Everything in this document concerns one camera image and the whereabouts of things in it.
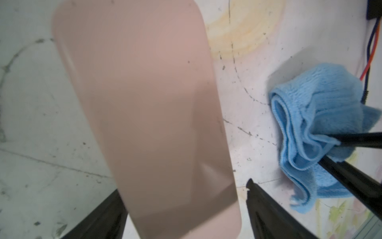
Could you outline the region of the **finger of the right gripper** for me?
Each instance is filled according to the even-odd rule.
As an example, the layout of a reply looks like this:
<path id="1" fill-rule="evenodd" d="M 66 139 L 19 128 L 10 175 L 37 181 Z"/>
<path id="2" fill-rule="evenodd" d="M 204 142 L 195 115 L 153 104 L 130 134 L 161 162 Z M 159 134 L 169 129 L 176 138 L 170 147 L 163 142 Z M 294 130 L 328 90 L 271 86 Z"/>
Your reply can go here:
<path id="1" fill-rule="evenodd" d="M 382 148 L 382 133 L 381 132 L 368 132 L 357 134 L 329 134 L 331 138 L 340 141 L 341 147 L 368 147 L 368 148 Z"/>
<path id="2" fill-rule="evenodd" d="M 325 156 L 319 165 L 338 180 L 376 217 L 382 218 L 382 184 L 356 167 L 343 162 L 334 162 Z"/>

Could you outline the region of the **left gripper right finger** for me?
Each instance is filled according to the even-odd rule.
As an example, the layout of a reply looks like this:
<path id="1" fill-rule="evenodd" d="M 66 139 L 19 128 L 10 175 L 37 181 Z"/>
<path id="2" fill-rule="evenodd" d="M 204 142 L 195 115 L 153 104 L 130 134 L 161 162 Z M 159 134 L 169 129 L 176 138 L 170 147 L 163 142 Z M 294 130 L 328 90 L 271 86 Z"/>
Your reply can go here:
<path id="1" fill-rule="evenodd" d="M 258 184 L 249 179 L 247 209 L 256 239 L 316 239 Z"/>

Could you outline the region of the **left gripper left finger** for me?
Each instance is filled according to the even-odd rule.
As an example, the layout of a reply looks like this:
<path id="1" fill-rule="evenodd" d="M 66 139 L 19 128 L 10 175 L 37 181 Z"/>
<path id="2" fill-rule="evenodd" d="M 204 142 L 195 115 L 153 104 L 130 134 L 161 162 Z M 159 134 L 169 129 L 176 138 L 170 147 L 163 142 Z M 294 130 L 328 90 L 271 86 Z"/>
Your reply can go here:
<path id="1" fill-rule="evenodd" d="M 122 239 L 128 211 L 115 190 L 63 239 Z"/>

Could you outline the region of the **blue microfiber cloth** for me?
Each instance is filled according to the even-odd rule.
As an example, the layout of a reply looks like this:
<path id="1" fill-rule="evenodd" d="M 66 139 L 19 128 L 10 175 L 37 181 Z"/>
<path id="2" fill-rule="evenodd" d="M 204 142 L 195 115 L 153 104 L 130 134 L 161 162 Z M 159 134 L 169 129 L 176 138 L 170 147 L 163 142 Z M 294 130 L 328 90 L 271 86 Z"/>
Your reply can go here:
<path id="1" fill-rule="evenodd" d="M 381 118 L 380 109 L 362 104 L 362 95 L 362 82 L 333 63 L 316 65 L 270 91 L 283 135 L 280 168 L 294 184 L 291 207 L 297 212 L 309 212 L 319 198 L 351 196 L 319 161 L 346 160 L 354 148 L 341 147 L 334 136 L 366 133 Z"/>

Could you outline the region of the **pink eyeglass case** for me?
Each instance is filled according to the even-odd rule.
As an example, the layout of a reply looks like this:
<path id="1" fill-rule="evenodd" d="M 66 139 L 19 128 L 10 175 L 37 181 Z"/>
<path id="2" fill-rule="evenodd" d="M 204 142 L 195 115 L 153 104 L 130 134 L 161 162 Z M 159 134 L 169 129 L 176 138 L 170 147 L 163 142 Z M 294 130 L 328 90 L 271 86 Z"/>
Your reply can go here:
<path id="1" fill-rule="evenodd" d="M 194 1 L 63 1 L 61 59 L 142 239 L 235 239 L 241 214 Z"/>

